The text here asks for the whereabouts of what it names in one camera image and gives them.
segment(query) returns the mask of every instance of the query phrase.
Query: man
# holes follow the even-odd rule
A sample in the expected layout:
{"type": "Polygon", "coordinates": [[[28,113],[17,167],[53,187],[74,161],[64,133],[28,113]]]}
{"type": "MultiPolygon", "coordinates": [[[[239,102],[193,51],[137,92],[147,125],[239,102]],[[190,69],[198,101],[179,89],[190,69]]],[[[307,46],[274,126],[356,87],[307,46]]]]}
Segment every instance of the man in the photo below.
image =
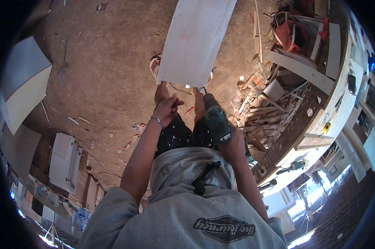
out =
{"type": "MultiPolygon", "coordinates": [[[[150,61],[154,77],[159,64],[159,56],[150,61]]],[[[235,128],[228,144],[215,145],[197,88],[192,90],[196,116],[191,132],[177,113],[184,102],[170,97],[166,87],[167,82],[157,87],[157,107],[120,187],[110,188],[96,207],[80,247],[287,248],[280,219],[267,216],[242,132],[235,128]],[[139,213],[149,182],[152,195],[139,213]]]]}

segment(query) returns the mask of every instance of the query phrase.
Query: cordless drill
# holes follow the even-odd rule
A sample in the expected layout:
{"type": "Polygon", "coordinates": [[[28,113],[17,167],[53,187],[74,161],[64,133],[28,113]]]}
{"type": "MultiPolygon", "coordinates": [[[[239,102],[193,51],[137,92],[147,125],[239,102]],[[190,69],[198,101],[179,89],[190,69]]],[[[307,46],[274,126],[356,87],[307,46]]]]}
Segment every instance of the cordless drill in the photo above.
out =
{"type": "MultiPolygon", "coordinates": [[[[205,119],[210,129],[212,140],[216,144],[229,143],[234,137],[233,125],[228,120],[225,110],[215,100],[214,95],[207,93],[205,88],[204,91],[205,119]]],[[[245,143],[245,157],[248,162],[253,161],[247,143],[245,143]]]]}

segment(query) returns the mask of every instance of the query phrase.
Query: wall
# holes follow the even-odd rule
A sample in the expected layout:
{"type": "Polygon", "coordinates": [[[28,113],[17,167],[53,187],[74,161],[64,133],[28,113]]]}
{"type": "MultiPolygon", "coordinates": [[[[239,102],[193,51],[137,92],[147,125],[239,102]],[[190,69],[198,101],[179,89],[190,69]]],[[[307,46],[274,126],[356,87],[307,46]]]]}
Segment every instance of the wall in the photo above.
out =
{"type": "MultiPolygon", "coordinates": [[[[357,183],[352,170],[343,184],[334,186],[333,194],[315,217],[315,223],[309,223],[309,232],[315,228],[311,239],[295,249],[302,248],[341,248],[349,239],[362,218],[375,190],[375,172],[369,170],[364,179],[357,183]]],[[[300,229],[303,219],[295,223],[297,230],[286,234],[287,242],[305,235],[306,223],[300,229]]]]}

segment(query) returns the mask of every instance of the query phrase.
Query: paint-splattered shorts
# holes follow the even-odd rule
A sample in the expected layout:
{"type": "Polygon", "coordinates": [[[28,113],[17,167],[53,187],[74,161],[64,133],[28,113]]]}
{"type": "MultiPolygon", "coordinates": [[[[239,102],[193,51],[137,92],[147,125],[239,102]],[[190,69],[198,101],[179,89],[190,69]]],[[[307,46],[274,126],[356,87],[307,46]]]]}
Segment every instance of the paint-splattered shorts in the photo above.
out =
{"type": "Polygon", "coordinates": [[[219,150],[218,146],[211,139],[211,134],[204,117],[197,121],[192,132],[178,114],[161,131],[154,158],[171,149],[183,147],[207,147],[219,150]]]}

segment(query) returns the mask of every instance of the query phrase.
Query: white cabinet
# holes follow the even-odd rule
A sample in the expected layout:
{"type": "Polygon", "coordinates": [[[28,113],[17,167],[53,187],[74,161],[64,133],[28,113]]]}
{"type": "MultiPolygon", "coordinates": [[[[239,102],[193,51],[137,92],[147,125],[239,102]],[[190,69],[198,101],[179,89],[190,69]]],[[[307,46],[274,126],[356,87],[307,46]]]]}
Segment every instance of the white cabinet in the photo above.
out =
{"type": "Polygon", "coordinates": [[[49,167],[50,183],[75,194],[81,154],[82,148],[78,147],[74,137],[57,133],[49,167]]]}

